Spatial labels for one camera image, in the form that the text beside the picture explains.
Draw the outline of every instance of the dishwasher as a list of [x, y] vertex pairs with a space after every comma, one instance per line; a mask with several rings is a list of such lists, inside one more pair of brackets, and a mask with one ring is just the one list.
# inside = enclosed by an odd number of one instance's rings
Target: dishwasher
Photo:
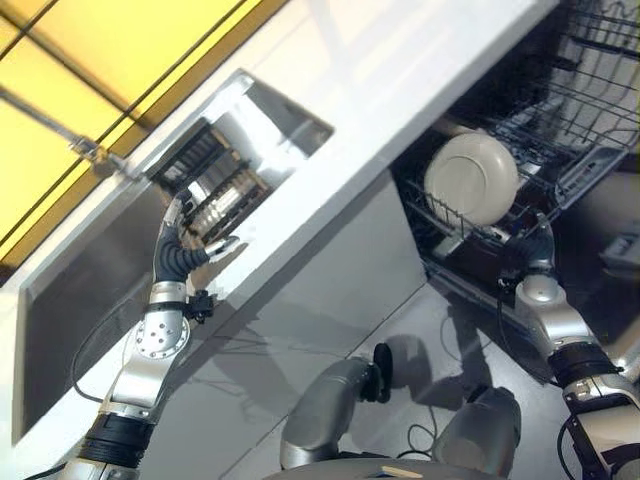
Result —
[[[637, 233], [621, 239], [615, 238], [620, 231], [614, 232], [604, 240], [612, 247], [604, 249], [593, 229], [575, 218], [599, 185], [618, 171], [635, 185], [626, 192], [632, 200], [627, 195], [622, 201], [638, 201], [638, 52], [635, 2], [561, 2], [391, 167], [428, 278], [492, 311], [498, 308], [498, 318], [504, 311], [511, 336], [528, 336], [513, 310], [513, 287], [521, 271], [513, 245], [551, 225], [556, 266], [569, 301], [633, 380], [640, 370], [635, 322], [640, 289], [637, 254], [631, 258], [629, 252], [638, 250]], [[441, 176], [435, 187], [429, 183], [429, 170], [463, 137], [489, 137], [497, 148], [506, 148], [502, 154], [515, 164], [512, 197], [505, 200], [504, 211], [489, 212], [493, 218], [481, 218], [474, 208], [503, 189], [506, 177], [498, 175], [493, 184], [485, 177], [482, 198], [460, 193], [468, 188], [468, 178]], [[470, 145], [466, 148], [473, 157], [477, 152]], [[465, 155], [451, 153], [447, 161]], [[450, 192], [442, 193], [445, 187]], [[446, 195], [455, 201], [466, 195], [467, 205], [452, 205], [443, 199]], [[637, 227], [638, 204], [627, 206]], [[594, 216], [581, 215], [587, 224]], [[616, 242], [623, 242], [628, 263], [607, 269]]]

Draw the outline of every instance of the dish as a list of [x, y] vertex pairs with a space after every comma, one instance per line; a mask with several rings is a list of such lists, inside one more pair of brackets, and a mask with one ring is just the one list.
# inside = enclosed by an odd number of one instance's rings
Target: dish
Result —
[[433, 198], [475, 225], [492, 225], [513, 204], [518, 169], [498, 140], [482, 133], [464, 133], [438, 151], [425, 174], [424, 190], [433, 212], [449, 225], [456, 227], [460, 221]]

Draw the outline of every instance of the floor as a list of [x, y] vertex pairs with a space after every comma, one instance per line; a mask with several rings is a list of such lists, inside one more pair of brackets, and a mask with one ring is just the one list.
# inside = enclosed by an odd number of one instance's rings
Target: floor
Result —
[[[444, 289], [427, 284], [417, 291], [353, 352], [371, 358], [375, 345], [387, 342], [394, 353], [394, 384], [389, 403], [357, 406], [341, 449], [395, 456], [409, 448], [411, 424], [433, 429], [427, 406], [433, 407], [441, 432], [478, 383], [491, 383], [511, 390], [522, 409], [522, 439], [510, 478], [563, 478], [556, 436], [568, 412], [559, 391], [529, 377], [496, 345], [490, 329], [491, 337], [474, 326], [489, 324], [492, 318]], [[517, 343], [512, 348], [521, 351]], [[262, 478], [278, 471], [285, 421], [223, 478]], [[418, 448], [426, 449], [430, 444], [428, 435], [420, 430], [412, 433], [412, 441]], [[568, 438], [564, 452], [569, 468], [577, 475], [579, 465]]]

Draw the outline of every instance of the white bowl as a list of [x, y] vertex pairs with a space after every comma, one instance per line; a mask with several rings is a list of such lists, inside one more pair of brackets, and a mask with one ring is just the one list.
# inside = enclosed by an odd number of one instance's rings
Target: white bowl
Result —
[[[518, 190], [518, 169], [509, 150], [482, 133], [464, 133], [436, 154], [424, 177], [424, 189], [471, 223], [484, 226], [500, 220]], [[451, 226], [455, 215], [428, 199], [434, 213]]]

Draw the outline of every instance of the robotic hand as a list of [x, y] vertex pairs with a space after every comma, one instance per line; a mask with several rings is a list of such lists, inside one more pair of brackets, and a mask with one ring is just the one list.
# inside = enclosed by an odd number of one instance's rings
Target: robotic hand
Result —
[[133, 352], [100, 406], [78, 457], [62, 471], [62, 480], [138, 477], [138, 464], [164, 405], [165, 380], [189, 342], [188, 320], [202, 322], [213, 313], [213, 298], [204, 290], [188, 298], [185, 282], [195, 268], [231, 252], [238, 238], [202, 249], [184, 248], [178, 224], [188, 199], [188, 194], [178, 194], [165, 213], [154, 253], [149, 304], [135, 327]]
[[515, 288], [524, 320], [553, 371], [571, 416], [565, 427], [586, 479], [639, 478], [640, 394], [611, 363], [554, 272], [551, 226], [519, 245], [526, 275]]

